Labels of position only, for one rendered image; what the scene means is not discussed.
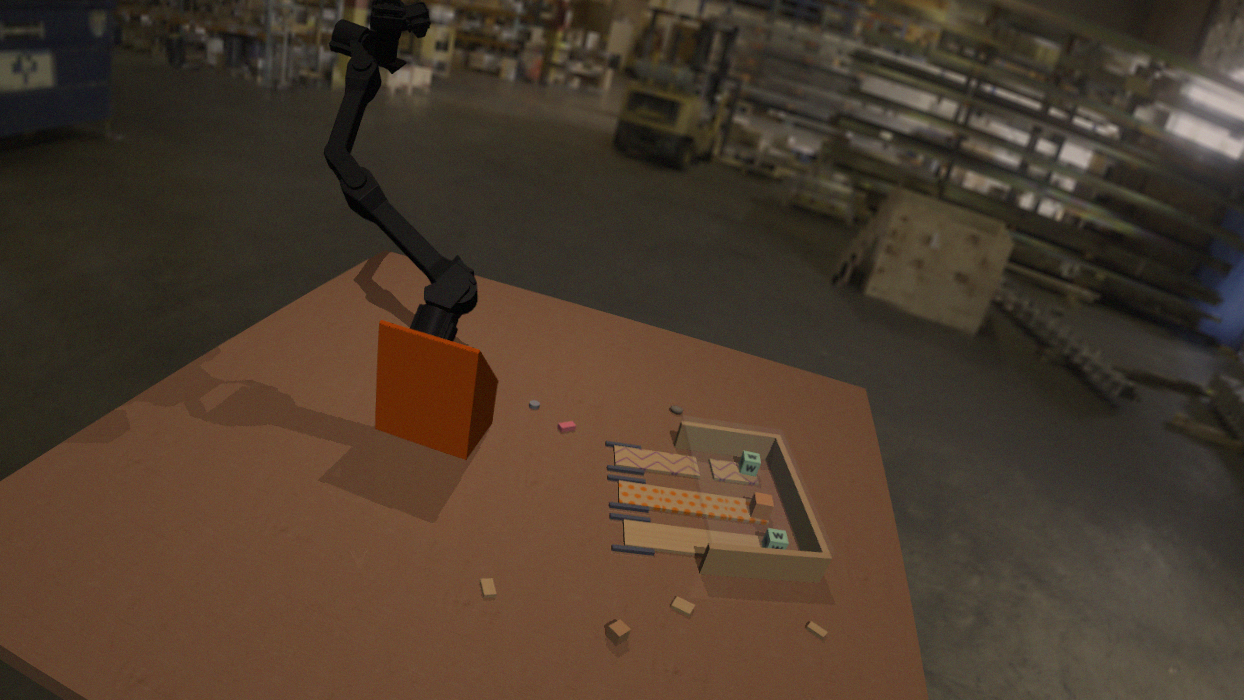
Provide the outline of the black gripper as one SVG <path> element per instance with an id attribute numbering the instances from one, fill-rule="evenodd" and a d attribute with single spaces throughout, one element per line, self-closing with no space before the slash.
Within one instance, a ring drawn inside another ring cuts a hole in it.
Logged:
<path id="1" fill-rule="evenodd" d="M 402 17 L 398 17 L 398 15 Z M 406 4 L 402 0 L 372 0 L 369 39 L 377 42 L 392 44 L 406 29 Z"/>

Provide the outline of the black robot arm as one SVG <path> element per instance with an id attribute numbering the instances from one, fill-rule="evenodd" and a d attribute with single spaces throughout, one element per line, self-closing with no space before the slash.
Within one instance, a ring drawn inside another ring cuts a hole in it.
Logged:
<path id="1" fill-rule="evenodd" d="M 408 30 L 411 34 L 412 30 L 417 39 L 425 37 L 427 29 L 430 29 L 425 2 L 407 5 L 406 17 L 406 29 L 401 32 Z M 398 37 L 401 32 L 396 32 Z M 474 270 L 468 269 L 458 255 L 453 260 L 442 257 L 389 204 L 368 168 L 360 167 L 350 154 L 364 108 L 381 87 L 379 67 L 388 68 L 393 75 L 407 63 L 397 58 L 399 39 L 392 44 L 377 42 L 369 39 L 369 29 L 342 19 L 335 24 L 328 45 L 335 53 L 351 58 L 345 76 L 345 98 L 328 144 L 323 147 L 323 157 L 340 179 L 348 206 L 379 226 L 430 280 L 424 288 L 425 305 L 418 306 L 411 329 L 453 341 L 458 320 L 476 306 Z"/>

